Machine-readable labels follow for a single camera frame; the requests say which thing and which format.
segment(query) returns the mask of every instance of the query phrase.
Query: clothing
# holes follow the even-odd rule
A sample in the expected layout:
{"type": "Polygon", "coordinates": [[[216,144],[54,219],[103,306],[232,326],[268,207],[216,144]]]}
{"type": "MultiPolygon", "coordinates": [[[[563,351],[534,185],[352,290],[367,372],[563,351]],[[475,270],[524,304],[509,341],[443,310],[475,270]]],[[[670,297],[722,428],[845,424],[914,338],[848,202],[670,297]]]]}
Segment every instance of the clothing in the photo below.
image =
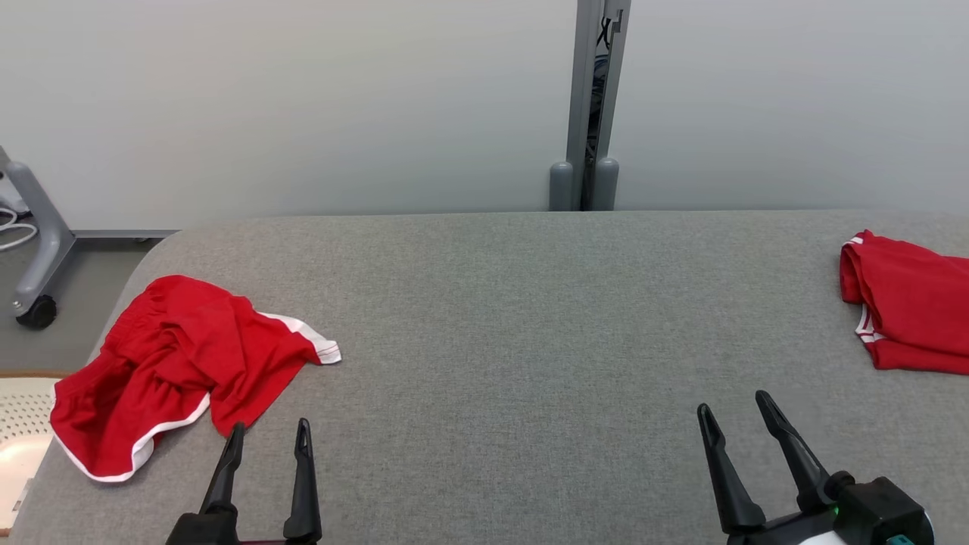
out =
{"type": "Polygon", "coordinates": [[[969,374],[969,259],[864,231],[841,247],[840,269],[875,368],[969,374]]]}
{"type": "Polygon", "coordinates": [[[158,278],[121,313],[101,354],[54,385],[50,424],[92,479],[130,478],[162,434],[207,408],[228,436],[252,425],[307,363],[340,361],[337,344],[295,318],[187,276],[158,278]]]}

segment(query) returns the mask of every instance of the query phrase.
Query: gray table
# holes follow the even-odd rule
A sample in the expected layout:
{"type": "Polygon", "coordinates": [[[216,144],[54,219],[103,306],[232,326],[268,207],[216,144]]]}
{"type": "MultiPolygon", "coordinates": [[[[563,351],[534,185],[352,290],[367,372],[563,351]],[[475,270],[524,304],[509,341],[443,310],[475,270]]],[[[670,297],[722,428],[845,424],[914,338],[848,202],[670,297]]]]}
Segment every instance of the gray table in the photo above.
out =
{"type": "MultiPolygon", "coordinates": [[[[722,543],[702,401],[767,516],[796,510],[764,388],[830,471],[887,475],[964,543],[969,377],[871,366],[837,275],[865,228],[969,255],[969,220],[897,212],[266,219],[165,240],[115,315],[182,273],[340,343],[246,435],[241,537],[280,535],[306,416],[325,543],[722,543]]],[[[113,486],[51,447],[13,542],[161,543],[222,444],[203,417],[113,486]]]]}

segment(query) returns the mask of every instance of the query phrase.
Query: black cable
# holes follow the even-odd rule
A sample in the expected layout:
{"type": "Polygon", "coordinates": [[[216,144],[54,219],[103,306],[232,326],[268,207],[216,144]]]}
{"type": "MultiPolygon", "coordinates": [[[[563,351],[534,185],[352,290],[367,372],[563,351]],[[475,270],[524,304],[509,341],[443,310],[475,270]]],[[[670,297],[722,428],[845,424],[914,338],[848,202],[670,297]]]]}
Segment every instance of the black cable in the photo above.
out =
{"type": "Polygon", "coordinates": [[[609,25],[612,23],[612,19],[603,17],[599,21],[599,26],[602,28],[599,32],[599,38],[596,40],[596,46],[602,42],[606,42],[606,50],[612,49],[612,44],[609,43],[609,25]]]}

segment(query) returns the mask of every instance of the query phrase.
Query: black robotic claw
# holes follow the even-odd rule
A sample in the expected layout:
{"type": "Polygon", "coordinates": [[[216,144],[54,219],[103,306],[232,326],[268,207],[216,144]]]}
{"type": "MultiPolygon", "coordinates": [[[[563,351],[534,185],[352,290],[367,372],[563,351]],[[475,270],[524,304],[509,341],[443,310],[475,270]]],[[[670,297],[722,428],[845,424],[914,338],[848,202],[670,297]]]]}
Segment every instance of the black robotic claw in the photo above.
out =
{"type": "MultiPolygon", "coordinates": [[[[185,513],[178,518],[166,543],[168,545],[238,545],[235,522],[238,511],[232,503],[235,470],[242,462],[242,438],[245,426],[238,422],[226,440],[222,456],[212,474],[199,513],[185,513]]],[[[313,441],[309,421],[299,419],[297,428],[296,483],[293,486],[293,506],[290,518],[283,525],[284,540],[280,543],[312,545],[323,535],[320,521],[320,501],[316,490],[316,467],[313,463],[313,441]]]]}
{"type": "Polygon", "coordinates": [[[891,481],[879,477],[868,484],[855,484],[844,471],[828,475],[770,394],[758,391],[756,399],[767,430],[780,443],[794,476],[801,512],[765,520],[764,511],[747,494],[727,456],[727,439],[713,411],[703,403],[697,407],[697,417],[720,528],[730,536],[729,545],[798,545],[824,534],[832,536],[826,543],[847,545],[933,544],[924,509],[891,481]]]}

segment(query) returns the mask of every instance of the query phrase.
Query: caster wheel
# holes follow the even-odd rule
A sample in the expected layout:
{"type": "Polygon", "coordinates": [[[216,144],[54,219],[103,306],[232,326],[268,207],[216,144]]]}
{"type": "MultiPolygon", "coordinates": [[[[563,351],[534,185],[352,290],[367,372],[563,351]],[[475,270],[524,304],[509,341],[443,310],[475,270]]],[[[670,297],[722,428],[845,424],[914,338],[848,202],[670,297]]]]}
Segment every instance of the caster wheel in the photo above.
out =
{"type": "Polygon", "coordinates": [[[42,295],[30,305],[30,310],[27,310],[16,318],[16,322],[21,326],[42,330],[49,326],[56,317],[57,304],[54,302],[53,297],[50,295],[42,295]]]}

